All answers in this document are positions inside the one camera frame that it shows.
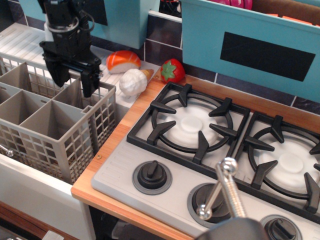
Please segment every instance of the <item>red strawberry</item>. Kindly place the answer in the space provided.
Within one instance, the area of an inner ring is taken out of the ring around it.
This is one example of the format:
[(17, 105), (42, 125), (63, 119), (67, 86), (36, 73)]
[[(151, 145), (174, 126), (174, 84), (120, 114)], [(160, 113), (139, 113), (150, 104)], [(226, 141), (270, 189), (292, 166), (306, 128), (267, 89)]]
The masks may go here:
[(161, 66), (160, 71), (161, 78), (166, 83), (177, 83), (181, 81), (186, 75), (185, 69), (182, 66), (181, 62), (174, 58), (165, 61), (164, 64)]

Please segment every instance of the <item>tile backsplash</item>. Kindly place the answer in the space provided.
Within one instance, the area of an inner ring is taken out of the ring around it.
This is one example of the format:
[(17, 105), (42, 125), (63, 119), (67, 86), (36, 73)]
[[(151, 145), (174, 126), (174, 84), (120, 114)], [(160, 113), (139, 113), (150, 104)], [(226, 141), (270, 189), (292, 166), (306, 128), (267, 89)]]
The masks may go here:
[[(8, 0), (8, 3), (15, 22), (41, 30), (44, 29), (43, 21), (24, 15), (18, 0)], [(137, 53), (141, 60), (158, 66), (161, 66), (164, 61), (170, 58), (176, 58), (182, 62), (182, 21), (178, 17), (150, 11), (147, 39), (140, 49), (130, 48), (98, 37), (92, 38), (92, 45), (109, 51), (131, 50)], [(188, 75), (320, 115), (320, 103), (188, 64), (184, 64), (184, 68)]]

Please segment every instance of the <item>burner grate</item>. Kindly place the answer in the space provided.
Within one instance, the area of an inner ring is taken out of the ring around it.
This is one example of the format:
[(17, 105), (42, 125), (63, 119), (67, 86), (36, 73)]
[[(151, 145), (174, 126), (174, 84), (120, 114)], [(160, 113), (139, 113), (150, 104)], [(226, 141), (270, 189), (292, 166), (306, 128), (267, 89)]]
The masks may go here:
[[(268, 127), (265, 127), (261, 130), (253, 131), (254, 124), (258, 122), (265, 123), (268, 125)], [(254, 177), (250, 184), (237, 179), (238, 186), (242, 191), (247, 192), (255, 197), (258, 197), (264, 201), (293, 212), (315, 223), (320, 223), (320, 214), (317, 213), (320, 201), (320, 187), (308, 172), (304, 173), (306, 193), (300, 193), (285, 189), (277, 182), (274, 182), (269, 177), (267, 177), (268, 174), (272, 172), (273, 169), (279, 164), (279, 159), (274, 159), (273, 161), (257, 164), (258, 161), (257, 156), (255, 155), (255, 151), (275, 151), (275, 148), (272, 145), (262, 140), (263, 137), (269, 134), (272, 135), (274, 139), (280, 144), (284, 144), (286, 141), (288, 141), (286, 137), (284, 137), (284, 134), (287, 133), (293, 136), (297, 136), (298, 139), (301, 139), (302, 141), (306, 140), (309, 143), (313, 143), (313, 146), (310, 146), (310, 155), (320, 154), (319, 134), (287, 123), (283, 121), (283, 118), (281, 116), (277, 115), (275, 117), (270, 117), (263, 113), (255, 112), (250, 120), (242, 143), (235, 157), (237, 161), (244, 161), (245, 159), (241, 158), (241, 156), (244, 153), (247, 153), (248, 160), (254, 171)], [(316, 163), (313, 167), (319, 171), (319, 164)], [(263, 183), (276, 192), (280, 193), (280, 195), (262, 189)], [(296, 202), (290, 200), (290, 198), (304, 200), (305, 204), (297, 204)]]
[[(209, 105), (212, 108), (208, 112), (208, 117), (212, 119), (221, 117), (224, 119), (225, 126), (215, 123), (209, 124), (212, 132), (216, 132), (219, 135), (219, 139), (214, 144), (210, 145), (204, 133), (200, 130), (198, 132), (198, 148), (183, 146), (165, 136), (165, 133), (176, 125), (175, 121), (158, 122), (160, 113), (176, 114), (177, 111), (169, 106), (173, 101), (178, 101), (182, 107), (187, 108), (193, 100)], [(235, 129), (231, 116), (232, 112), (241, 117), (237, 129)], [(224, 153), (223, 157), (230, 157), (236, 148), (249, 114), (250, 110), (248, 108), (232, 103), (230, 98), (219, 99), (193, 90), (190, 84), (181, 86), (170, 82), (132, 128), (127, 135), (127, 142), (217, 179), (215, 169), (204, 164), (203, 159), (208, 153), (217, 151), (223, 146), (228, 146), (228, 150)], [(138, 136), (138, 132), (147, 121), (151, 121), (153, 130), (147, 139), (143, 139)]]

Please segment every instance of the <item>black knob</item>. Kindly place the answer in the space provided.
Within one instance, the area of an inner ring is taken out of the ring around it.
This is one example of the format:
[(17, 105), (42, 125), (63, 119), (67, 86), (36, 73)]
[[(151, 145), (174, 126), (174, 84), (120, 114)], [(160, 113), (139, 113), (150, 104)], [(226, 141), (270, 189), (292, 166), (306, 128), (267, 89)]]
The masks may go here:
[(271, 240), (295, 240), (297, 237), (295, 226), (281, 217), (267, 222), (264, 229)]
[(143, 165), (137, 176), (138, 182), (146, 189), (159, 189), (167, 181), (165, 169), (156, 161)]
[[(205, 204), (208, 201), (208, 197), (211, 193), (214, 184), (206, 184), (200, 187), (192, 196), (192, 207), (196, 212), (197, 208), (201, 204)], [(230, 218), (230, 212), (225, 202), (222, 191), (220, 191), (217, 199), (214, 201), (212, 207), (212, 217), (207, 220), (209, 223), (217, 224), (223, 220), (227, 220)]]

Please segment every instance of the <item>white burner cap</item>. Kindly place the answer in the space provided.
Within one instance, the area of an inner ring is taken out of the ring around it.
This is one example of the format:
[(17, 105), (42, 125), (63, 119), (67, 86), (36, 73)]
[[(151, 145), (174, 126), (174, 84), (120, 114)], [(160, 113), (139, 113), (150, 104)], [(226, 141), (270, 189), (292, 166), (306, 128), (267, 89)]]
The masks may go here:
[(297, 174), (304, 168), (303, 160), (293, 153), (283, 153), (278, 159), (278, 164), (288, 173)]
[(203, 129), (203, 122), (196, 116), (186, 116), (181, 122), (181, 128), (191, 134), (198, 133)]
[(304, 174), (309, 173), (318, 183), (320, 173), (314, 168), (317, 159), (309, 151), (296, 142), (286, 140), (284, 143), (275, 141), (270, 144), (274, 151), (260, 151), (258, 164), (278, 161), (278, 164), (267, 174), (267, 177), (279, 187), (295, 192), (306, 193)]
[(164, 135), (177, 145), (197, 149), (199, 131), (202, 131), (210, 146), (218, 138), (217, 132), (209, 127), (210, 124), (217, 124), (215, 118), (209, 116), (209, 109), (197, 106), (179, 107), (176, 109), (176, 114), (166, 116), (165, 122), (170, 121), (176, 121), (176, 125)]

